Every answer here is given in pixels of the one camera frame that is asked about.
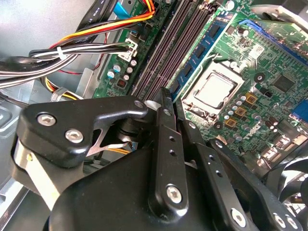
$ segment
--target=integrated circuit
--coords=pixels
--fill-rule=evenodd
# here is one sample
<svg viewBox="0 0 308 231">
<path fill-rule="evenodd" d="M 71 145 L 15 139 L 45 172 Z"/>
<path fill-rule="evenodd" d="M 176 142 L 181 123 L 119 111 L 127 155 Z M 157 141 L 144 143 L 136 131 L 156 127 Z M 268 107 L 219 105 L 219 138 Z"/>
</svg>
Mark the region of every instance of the integrated circuit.
<svg viewBox="0 0 308 231">
<path fill-rule="evenodd" d="M 287 77 L 280 75 L 273 83 L 273 86 L 283 93 L 286 93 L 294 84 L 295 83 Z"/>
</svg>

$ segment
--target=motherboard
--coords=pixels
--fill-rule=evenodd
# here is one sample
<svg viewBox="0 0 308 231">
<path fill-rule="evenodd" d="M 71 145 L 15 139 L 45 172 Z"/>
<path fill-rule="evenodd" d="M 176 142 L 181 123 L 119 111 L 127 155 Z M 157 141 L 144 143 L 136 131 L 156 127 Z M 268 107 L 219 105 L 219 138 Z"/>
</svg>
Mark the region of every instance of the motherboard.
<svg viewBox="0 0 308 231">
<path fill-rule="evenodd" d="M 218 138 L 259 165 L 307 140 L 308 30 L 290 9 L 252 0 L 157 0 L 155 7 L 141 32 L 121 33 L 132 48 L 111 56 L 94 98 L 146 101 L 167 87 L 205 140 Z M 131 15 L 144 9 L 138 0 Z"/>
</svg>

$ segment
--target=blue ram module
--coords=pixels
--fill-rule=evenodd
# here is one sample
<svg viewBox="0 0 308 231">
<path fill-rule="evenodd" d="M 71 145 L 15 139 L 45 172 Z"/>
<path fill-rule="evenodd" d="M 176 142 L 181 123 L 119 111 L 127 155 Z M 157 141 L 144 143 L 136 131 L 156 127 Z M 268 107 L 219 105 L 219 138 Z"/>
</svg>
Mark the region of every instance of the blue ram module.
<svg viewBox="0 0 308 231">
<path fill-rule="evenodd" d="M 221 12 L 214 19 L 204 37 L 196 46 L 185 66 L 179 72 L 174 83 L 170 87 L 172 99 L 176 99 L 182 92 L 185 84 L 188 82 L 194 71 L 203 63 L 209 53 L 214 48 L 215 44 L 226 31 L 228 25 L 234 18 L 234 14 L 230 12 Z"/>
</svg>

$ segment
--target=expansion slot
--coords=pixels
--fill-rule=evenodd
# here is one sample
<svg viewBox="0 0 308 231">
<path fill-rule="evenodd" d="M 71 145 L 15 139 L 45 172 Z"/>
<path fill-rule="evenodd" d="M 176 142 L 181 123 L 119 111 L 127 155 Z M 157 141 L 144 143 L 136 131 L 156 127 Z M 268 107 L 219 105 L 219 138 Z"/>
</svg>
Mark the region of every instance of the expansion slot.
<svg viewBox="0 0 308 231">
<path fill-rule="evenodd" d="M 151 88 L 145 95 L 145 100 L 152 99 L 159 88 L 165 87 L 174 73 L 180 66 L 183 58 L 190 50 L 191 46 L 201 33 L 202 29 L 205 27 L 209 18 L 215 13 L 216 7 L 211 5 L 203 6 L 199 5 L 186 25 L 182 35 L 178 39 L 174 49 L 169 55 L 168 61 L 164 63 L 160 69 L 154 83 Z"/>
<path fill-rule="evenodd" d="M 192 0 L 183 0 L 175 15 L 173 16 L 167 30 L 165 31 L 161 41 L 159 42 L 155 52 L 153 53 L 151 59 L 149 60 L 146 68 L 144 69 L 142 75 L 139 78 L 138 83 L 135 86 L 135 89 L 132 95 L 142 98 L 142 93 L 145 88 L 148 87 L 148 84 L 151 82 L 154 77 L 154 73 L 157 70 L 158 66 L 161 64 L 162 60 L 166 58 L 167 51 L 174 42 L 174 39 L 184 23 L 189 9 L 192 7 Z"/>
</svg>

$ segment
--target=cable tie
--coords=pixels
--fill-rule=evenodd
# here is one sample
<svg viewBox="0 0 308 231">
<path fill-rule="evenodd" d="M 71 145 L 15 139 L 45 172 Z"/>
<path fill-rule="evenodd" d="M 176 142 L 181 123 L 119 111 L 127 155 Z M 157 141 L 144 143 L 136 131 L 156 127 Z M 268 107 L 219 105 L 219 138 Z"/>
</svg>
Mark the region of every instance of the cable tie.
<svg viewBox="0 0 308 231">
<path fill-rule="evenodd" d="M 61 49 L 61 47 L 57 47 L 57 51 L 58 51 L 58 54 L 59 54 L 59 58 L 61 60 L 65 60 L 67 58 L 67 56 L 65 54 L 63 54 L 63 50 Z"/>
</svg>

